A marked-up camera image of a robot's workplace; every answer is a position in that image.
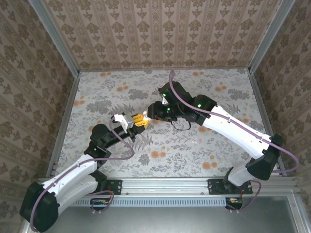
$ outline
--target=white arm segment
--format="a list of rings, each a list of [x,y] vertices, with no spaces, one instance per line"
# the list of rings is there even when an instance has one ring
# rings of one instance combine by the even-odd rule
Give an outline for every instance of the white arm segment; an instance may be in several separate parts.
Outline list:
[[[86,176],[84,179],[72,186],[68,193],[65,193],[60,198],[57,197],[57,203],[60,205],[58,208],[58,215],[86,194],[94,192],[97,185],[98,182],[94,177]]]
[[[53,183],[58,177],[60,177],[62,174],[64,174],[67,170],[69,170],[71,167],[75,166],[76,164],[88,160],[93,159],[90,155],[84,154],[82,155],[73,165],[68,167],[65,171],[60,173],[59,175],[51,178],[48,181],[45,181],[43,183],[43,187],[48,187],[51,183]],[[69,192],[72,191],[73,187],[80,182],[83,178],[85,178],[88,174],[94,172],[97,170],[97,162],[90,161],[87,162],[80,167],[77,167],[72,172],[70,172],[68,175],[66,175],[64,178],[62,178],[54,187],[49,189],[49,192],[54,192],[55,197],[57,199],[57,203],[59,203],[59,200],[63,198],[63,196],[66,196]]]
[[[241,186],[249,180],[255,179],[255,177],[252,176],[245,167],[248,162],[249,161],[233,167],[228,176],[228,180],[237,187]]]
[[[240,122],[229,113],[227,113],[221,106],[215,106],[212,109],[212,112],[219,113],[221,115],[227,116],[230,119],[234,120],[235,122],[240,123],[250,131],[254,132],[255,134],[263,137],[264,139],[271,141],[269,138],[270,136],[267,134],[260,133],[249,126],[245,125],[244,123]],[[258,159],[262,154],[262,150],[267,150],[269,145],[267,143],[261,142],[259,139],[256,139],[254,136],[250,135],[248,132],[244,131],[243,129],[239,128],[237,125],[233,123],[229,123],[227,120],[211,115],[210,118],[206,118],[203,126],[210,128],[214,131],[217,131],[224,135],[225,137],[229,138],[231,141],[238,144],[247,153],[254,159]]]

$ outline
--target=black mounting bracket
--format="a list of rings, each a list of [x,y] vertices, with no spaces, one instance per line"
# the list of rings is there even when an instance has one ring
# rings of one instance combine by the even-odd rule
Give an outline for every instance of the black mounting bracket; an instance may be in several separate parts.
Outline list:
[[[207,180],[208,192],[210,195],[221,195],[221,194],[230,194],[230,195],[239,195],[241,191],[243,194],[252,194],[253,189],[250,181],[245,182],[240,187],[234,187],[227,189],[223,179],[209,179]]]

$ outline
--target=floral tablecloth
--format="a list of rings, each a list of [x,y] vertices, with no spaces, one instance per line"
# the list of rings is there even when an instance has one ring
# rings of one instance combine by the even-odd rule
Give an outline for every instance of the floral tablecloth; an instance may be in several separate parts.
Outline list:
[[[58,162],[60,173],[87,148],[92,128],[108,126],[112,115],[142,114],[156,100],[157,88],[168,82],[169,70],[80,73],[79,89]],[[175,80],[194,97],[204,94],[234,117],[264,133],[258,106],[246,69],[175,70]],[[187,128],[180,120],[177,128]],[[152,120],[148,129],[128,142],[135,156],[126,161],[108,161],[100,168],[108,177],[202,177],[223,176],[231,166],[249,159],[238,145],[208,128],[192,124],[178,131],[170,123]],[[111,157],[126,157],[122,143],[109,148]]]

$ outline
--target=patterned wall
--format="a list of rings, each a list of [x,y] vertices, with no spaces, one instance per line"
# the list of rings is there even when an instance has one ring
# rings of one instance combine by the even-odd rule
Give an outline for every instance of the patterned wall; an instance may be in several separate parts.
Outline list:
[[[26,0],[0,1],[0,232],[45,176],[73,76]]]
[[[246,67],[281,0],[43,0],[83,70]]]
[[[259,88],[275,132],[300,161],[295,173],[311,210],[311,2],[296,0],[256,70]],[[293,166],[284,157],[285,165]]]

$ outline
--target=metal frame edge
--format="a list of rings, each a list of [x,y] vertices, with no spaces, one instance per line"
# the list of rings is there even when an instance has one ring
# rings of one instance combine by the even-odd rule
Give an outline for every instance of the metal frame edge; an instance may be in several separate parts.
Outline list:
[[[43,2],[41,0],[29,0],[31,6],[34,8],[35,12],[39,16],[42,24],[45,27],[45,30],[49,33],[52,41],[54,42],[57,50],[62,55],[65,63],[67,64],[69,70],[73,74],[74,77],[78,77],[79,68],[75,63],[69,49],[67,48],[64,40],[61,37],[61,33],[57,30],[49,12],[45,8]]]
[[[302,198],[293,194],[288,196],[287,199],[298,233],[310,233],[310,221],[308,219],[305,206],[302,202]]]
[[[255,72],[258,68],[260,62],[265,56],[267,50],[269,49],[272,41],[274,40],[278,30],[283,24],[286,16],[288,15],[290,9],[292,8],[295,0],[284,0],[281,2],[279,8],[276,11],[263,39],[261,40],[250,64],[249,68],[252,72]]]
[[[59,127],[59,131],[58,131],[58,135],[57,135],[56,142],[54,145],[54,149],[52,152],[48,171],[46,173],[46,177],[49,177],[52,175],[52,171],[53,171],[53,167],[55,165],[55,162],[59,159],[60,153],[62,151],[62,147],[64,144],[65,135],[66,135],[71,111],[73,108],[74,99],[75,99],[75,96],[76,96],[76,93],[77,93],[78,87],[79,87],[79,81],[80,81],[79,77],[75,77],[73,80],[71,91],[70,91],[69,98],[67,101],[67,105],[66,105],[66,108],[64,111],[62,123],[60,124],[60,127]]]
[[[264,126],[267,134],[273,135],[274,133],[273,133],[273,130],[272,130],[272,127],[270,124],[270,120],[269,120],[266,108],[264,106],[264,103],[263,103],[263,100],[262,100],[262,97],[260,94],[260,90],[259,90],[259,87],[258,87],[258,84],[256,81],[255,74],[251,73],[249,70],[247,71],[247,74],[248,74],[248,78],[249,78],[249,81],[250,81],[252,89],[253,89],[253,93],[254,93],[254,96],[255,96],[255,99],[257,102],[259,113],[261,115],[263,126]],[[282,161],[281,156],[278,158],[277,162],[278,162],[279,168],[281,170],[285,170],[284,163]]]

